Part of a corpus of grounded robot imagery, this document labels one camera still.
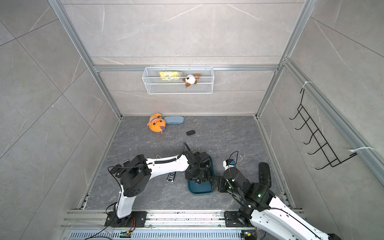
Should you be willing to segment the orange plush toy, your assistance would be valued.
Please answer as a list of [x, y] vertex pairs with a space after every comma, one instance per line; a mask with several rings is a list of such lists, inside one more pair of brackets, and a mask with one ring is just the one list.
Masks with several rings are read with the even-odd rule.
[[155, 113], [150, 117], [147, 126], [155, 133], [162, 133], [166, 128], [166, 121], [160, 113]]

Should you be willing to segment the brown white plush dog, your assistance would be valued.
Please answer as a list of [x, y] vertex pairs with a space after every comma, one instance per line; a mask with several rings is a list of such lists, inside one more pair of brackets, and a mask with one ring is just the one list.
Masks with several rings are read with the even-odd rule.
[[196, 85], [200, 77], [200, 74], [195, 74], [187, 75], [185, 78], [183, 78], [183, 82], [185, 83], [186, 88], [190, 87], [191, 85]]

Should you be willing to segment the BMW key silver black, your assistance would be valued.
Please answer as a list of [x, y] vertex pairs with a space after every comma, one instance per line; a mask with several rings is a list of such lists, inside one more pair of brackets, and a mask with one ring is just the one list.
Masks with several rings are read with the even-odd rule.
[[175, 172], [169, 173], [169, 175], [167, 177], [167, 182], [172, 183], [175, 180], [175, 175], [176, 175]]

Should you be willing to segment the light blue glasses case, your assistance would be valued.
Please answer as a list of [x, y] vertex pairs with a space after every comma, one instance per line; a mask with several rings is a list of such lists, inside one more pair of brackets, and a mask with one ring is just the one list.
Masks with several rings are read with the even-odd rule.
[[182, 117], [182, 116], [167, 116], [167, 117], [164, 117], [164, 120], [167, 124], [182, 124], [184, 122], [184, 117]]

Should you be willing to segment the black wall hook rack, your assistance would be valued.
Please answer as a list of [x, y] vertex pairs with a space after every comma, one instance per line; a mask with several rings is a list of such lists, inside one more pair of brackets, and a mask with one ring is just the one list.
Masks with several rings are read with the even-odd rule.
[[334, 168], [336, 166], [341, 165], [342, 163], [356, 157], [357, 153], [350, 154], [346, 159], [341, 160], [336, 152], [331, 147], [330, 143], [326, 139], [323, 132], [320, 130], [318, 125], [315, 123], [314, 119], [311, 117], [309, 112], [306, 110], [306, 108], [303, 105], [304, 100], [304, 93], [305, 90], [300, 90], [300, 103], [297, 107], [296, 115], [292, 118], [289, 118], [289, 120], [294, 121], [296, 119], [301, 119], [302, 125], [300, 127], [294, 127], [296, 131], [300, 131], [302, 128], [306, 128], [310, 131], [311, 135], [308, 141], [303, 142], [304, 145], [309, 145], [311, 143], [316, 143], [316, 148], [312, 152], [308, 152], [309, 156], [314, 156], [318, 152], [322, 153], [322, 155], [326, 159], [326, 164], [322, 167], [315, 167], [316, 170], [323, 170], [324, 168], [330, 166], [331, 168]]

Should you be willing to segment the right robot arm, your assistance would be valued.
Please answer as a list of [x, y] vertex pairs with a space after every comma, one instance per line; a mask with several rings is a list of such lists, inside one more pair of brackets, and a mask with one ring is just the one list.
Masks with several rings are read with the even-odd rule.
[[257, 183], [251, 183], [235, 166], [230, 166], [223, 176], [212, 179], [212, 186], [230, 194], [241, 205], [237, 212], [225, 212], [226, 219], [235, 227], [253, 226], [279, 240], [339, 239], [336, 234], [324, 233], [309, 224], [271, 191], [271, 172], [266, 163], [259, 165]]

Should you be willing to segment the yellow plush in basket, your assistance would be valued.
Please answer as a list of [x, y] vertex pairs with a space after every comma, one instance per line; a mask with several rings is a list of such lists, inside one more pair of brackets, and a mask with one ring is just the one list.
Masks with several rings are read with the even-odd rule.
[[182, 78], [183, 73], [178, 71], [160, 71], [159, 76], [162, 81], [178, 81]]

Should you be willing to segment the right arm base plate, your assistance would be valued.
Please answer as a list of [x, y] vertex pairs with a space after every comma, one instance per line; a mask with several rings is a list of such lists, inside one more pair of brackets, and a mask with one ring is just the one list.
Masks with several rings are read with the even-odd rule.
[[251, 228], [250, 215], [236, 211], [224, 212], [225, 225], [227, 228]]

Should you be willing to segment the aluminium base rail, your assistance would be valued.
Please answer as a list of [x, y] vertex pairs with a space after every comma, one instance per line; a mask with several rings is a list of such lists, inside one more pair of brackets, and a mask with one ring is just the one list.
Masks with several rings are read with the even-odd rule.
[[271, 235], [256, 227], [227, 228], [224, 210], [144, 211], [148, 214], [143, 228], [112, 228], [104, 226], [107, 214], [102, 211], [70, 210], [60, 223], [54, 238], [56, 240], [244, 240], [253, 238], [263, 240], [266, 235]]

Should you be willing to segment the black key far centre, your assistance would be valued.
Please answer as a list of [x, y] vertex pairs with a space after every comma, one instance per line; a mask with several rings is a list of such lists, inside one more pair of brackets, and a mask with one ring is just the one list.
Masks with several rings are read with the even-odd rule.
[[196, 133], [195, 130], [190, 130], [190, 131], [187, 131], [187, 132], [186, 132], [187, 136], [194, 135], [195, 133]]

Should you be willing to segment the black oblong object right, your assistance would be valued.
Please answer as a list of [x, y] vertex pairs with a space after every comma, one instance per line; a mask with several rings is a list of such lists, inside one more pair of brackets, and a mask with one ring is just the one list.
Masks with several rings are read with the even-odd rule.
[[259, 164], [259, 182], [268, 189], [272, 187], [272, 177], [268, 163], [261, 162]]

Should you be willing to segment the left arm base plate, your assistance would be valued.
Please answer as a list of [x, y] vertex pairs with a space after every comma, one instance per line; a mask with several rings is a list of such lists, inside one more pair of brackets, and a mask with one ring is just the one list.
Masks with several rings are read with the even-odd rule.
[[112, 228], [143, 228], [146, 223], [148, 212], [132, 212], [128, 217], [119, 219], [115, 211], [110, 211], [107, 213], [107, 218], [105, 221], [105, 227]]

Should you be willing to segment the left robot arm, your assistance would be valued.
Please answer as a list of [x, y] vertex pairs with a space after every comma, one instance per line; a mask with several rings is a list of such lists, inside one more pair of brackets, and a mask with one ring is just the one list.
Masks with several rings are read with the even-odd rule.
[[185, 151], [179, 155], [160, 159], [146, 159], [137, 155], [124, 163], [120, 177], [120, 195], [116, 205], [118, 219], [129, 217], [136, 196], [147, 186], [149, 180], [173, 172], [184, 172], [187, 181], [205, 183], [213, 176], [212, 159], [206, 153]]

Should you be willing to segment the teal storage box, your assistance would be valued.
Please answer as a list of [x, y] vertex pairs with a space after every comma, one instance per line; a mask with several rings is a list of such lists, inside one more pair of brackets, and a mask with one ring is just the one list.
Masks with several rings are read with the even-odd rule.
[[195, 177], [188, 177], [188, 189], [194, 195], [206, 195], [213, 192], [212, 180], [215, 172], [213, 167], [213, 161], [210, 155], [208, 158], [198, 167], [198, 172]]

